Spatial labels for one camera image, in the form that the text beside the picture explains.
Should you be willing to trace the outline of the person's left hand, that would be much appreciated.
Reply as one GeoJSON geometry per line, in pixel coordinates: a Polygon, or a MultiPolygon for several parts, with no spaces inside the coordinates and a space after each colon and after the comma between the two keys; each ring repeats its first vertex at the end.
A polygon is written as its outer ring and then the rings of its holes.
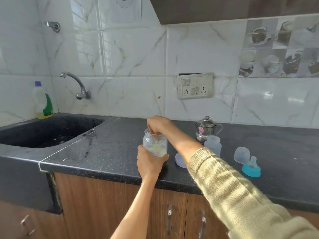
{"type": "Polygon", "coordinates": [[[155,156],[145,149],[143,145],[139,145],[137,154],[137,167],[142,180],[157,181],[163,164],[157,164],[155,162],[155,156]]]}

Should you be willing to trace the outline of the person's right hand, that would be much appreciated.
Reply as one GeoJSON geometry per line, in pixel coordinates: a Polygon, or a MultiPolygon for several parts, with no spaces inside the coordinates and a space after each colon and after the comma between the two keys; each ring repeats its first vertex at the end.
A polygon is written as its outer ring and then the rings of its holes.
{"type": "Polygon", "coordinates": [[[177,144],[183,138],[183,134],[177,126],[168,118],[162,116],[152,116],[147,121],[159,121],[161,123],[161,132],[171,144],[177,144]]]}

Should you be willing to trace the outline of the clear glass jar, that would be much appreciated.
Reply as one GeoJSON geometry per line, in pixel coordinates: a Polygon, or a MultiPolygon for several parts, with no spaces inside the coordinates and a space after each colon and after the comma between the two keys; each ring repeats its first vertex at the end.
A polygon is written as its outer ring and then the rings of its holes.
{"type": "Polygon", "coordinates": [[[156,157],[163,157],[165,154],[167,154],[167,138],[162,134],[151,134],[148,128],[145,130],[142,145],[145,149],[147,149],[152,155],[156,157]]]}

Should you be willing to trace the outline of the person's right forearm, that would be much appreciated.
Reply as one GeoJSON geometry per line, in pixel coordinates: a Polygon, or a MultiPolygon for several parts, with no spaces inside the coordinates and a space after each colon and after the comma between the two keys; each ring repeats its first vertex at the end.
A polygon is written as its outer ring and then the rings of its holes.
{"type": "Polygon", "coordinates": [[[181,131],[166,135],[231,239],[319,239],[308,220],[272,203],[249,180],[181,131]]]}

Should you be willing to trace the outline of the person's left forearm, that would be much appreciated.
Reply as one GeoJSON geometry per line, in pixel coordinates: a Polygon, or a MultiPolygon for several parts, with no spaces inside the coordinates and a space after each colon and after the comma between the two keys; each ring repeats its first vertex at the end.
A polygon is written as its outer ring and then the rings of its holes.
{"type": "Polygon", "coordinates": [[[146,239],[150,204],[159,173],[147,173],[126,215],[110,239],[146,239]]]}

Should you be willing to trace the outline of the lavender plastic jar lid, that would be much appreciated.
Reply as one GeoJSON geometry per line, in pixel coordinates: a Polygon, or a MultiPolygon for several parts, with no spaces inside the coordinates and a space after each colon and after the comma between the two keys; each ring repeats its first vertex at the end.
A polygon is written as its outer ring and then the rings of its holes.
{"type": "Polygon", "coordinates": [[[175,155],[175,163],[181,168],[185,168],[185,169],[187,168],[187,165],[185,164],[181,154],[179,153],[175,155]]]}

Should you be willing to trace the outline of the clear baby bottle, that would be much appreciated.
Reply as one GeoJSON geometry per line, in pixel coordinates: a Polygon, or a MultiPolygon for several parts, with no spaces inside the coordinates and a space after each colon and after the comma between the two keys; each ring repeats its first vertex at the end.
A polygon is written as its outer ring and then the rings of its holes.
{"type": "Polygon", "coordinates": [[[221,154],[222,145],[220,143],[220,138],[215,135],[207,136],[206,141],[204,142],[204,146],[212,151],[217,156],[221,154]]]}

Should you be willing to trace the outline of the steel pot with lid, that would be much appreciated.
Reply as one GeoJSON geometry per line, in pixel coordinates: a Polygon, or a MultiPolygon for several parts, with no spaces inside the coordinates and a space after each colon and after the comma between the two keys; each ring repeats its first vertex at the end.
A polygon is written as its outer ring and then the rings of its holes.
{"type": "Polygon", "coordinates": [[[196,140],[204,144],[208,136],[217,136],[223,129],[223,126],[219,123],[214,122],[209,116],[205,116],[203,119],[195,123],[196,140]]]}

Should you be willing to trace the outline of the wooden cabinet door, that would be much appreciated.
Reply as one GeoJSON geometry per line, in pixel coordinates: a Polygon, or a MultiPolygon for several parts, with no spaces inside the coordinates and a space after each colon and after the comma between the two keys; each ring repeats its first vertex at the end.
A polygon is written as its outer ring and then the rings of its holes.
{"type": "MultiPolygon", "coordinates": [[[[292,216],[303,217],[319,229],[319,202],[268,198],[273,203],[284,206],[292,216]]],[[[188,194],[184,239],[199,239],[201,211],[205,211],[206,215],[205,239],[229,239],[226,226],[217,218],[204,196],[197,194],[188,194]]]]}
{"type": "MultiPolygon", "coordinates": [[[[54,173],[71,239],[109,239],[140,186],[54,173]]],[[[147,239],[184,239],[188,194],[154,189],[147,239]],[[167,235],[168,206],[173,205],[167,235]]]]}
{"type": "Polygon", "coordinates": [[[70,239],[63,214],[0,201],[0,239],[70,239]]]}

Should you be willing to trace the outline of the clear dome bottle cap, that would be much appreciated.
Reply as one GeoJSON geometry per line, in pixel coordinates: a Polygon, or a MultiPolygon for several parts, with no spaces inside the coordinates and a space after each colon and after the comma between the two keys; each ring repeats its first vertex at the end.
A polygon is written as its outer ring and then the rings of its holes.
{"type": "Polygon", "coordinates": [[[250,151],[249,151],[249,149],[246,148],[246,147],[238,147],[235,150],[233,159],[236,162],[240,163],[240,164],[248,163],[249,160],[250,160],[250,151]]]}

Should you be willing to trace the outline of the black stone sink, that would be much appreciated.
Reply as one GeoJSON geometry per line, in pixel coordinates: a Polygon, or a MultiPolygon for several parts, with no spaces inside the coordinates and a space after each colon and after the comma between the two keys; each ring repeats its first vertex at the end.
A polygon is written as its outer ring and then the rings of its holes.
{"type": "Polygon", "coordinates": [[[0,128],[0,144],[47,148],[63,144],[104,123],[104,119],[76,115],[55,115],[0,128]]]}

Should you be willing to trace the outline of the yellow dish soap bottle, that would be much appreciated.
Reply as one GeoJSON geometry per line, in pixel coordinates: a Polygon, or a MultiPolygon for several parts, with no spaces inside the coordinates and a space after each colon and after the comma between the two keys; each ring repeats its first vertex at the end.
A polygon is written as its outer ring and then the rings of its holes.
{"type": "Polygon", "coordinates": [[[54,115],[53,104],[48,91],[42,86],[41,81],[34,81],[33,102],[37,119],[46,119],[54,115]]]}

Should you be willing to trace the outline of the white switch socket panel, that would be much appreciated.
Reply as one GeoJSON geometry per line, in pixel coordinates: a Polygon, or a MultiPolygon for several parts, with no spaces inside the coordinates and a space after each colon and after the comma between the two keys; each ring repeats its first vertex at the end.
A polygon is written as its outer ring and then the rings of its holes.
{"type": "Polygon", "coordinates": [[[197,99],[214,96],[213,73],[200,73],[177,76],[178,98],[197,99]]]}

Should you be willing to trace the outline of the chrome wall tap valve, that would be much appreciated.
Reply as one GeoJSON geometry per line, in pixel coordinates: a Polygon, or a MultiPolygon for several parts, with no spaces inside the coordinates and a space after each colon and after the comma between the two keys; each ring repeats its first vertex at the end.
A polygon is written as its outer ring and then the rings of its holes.
{"type": "Polygon", "coordinates": [[[44,23],[47,27],[50,27],[55,33],[59,33],[61,30],[61,26],[58,22],[45,21],[44,23]]]}

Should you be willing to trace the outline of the brown wall cabinet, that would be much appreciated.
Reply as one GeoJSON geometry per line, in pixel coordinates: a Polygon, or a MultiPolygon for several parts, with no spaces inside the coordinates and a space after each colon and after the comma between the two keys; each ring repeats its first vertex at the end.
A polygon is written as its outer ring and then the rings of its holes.
{"type": "Polygon", "coordinates": [[[162,25],[319,13],[319,0],[150,0],[162,25]]]}

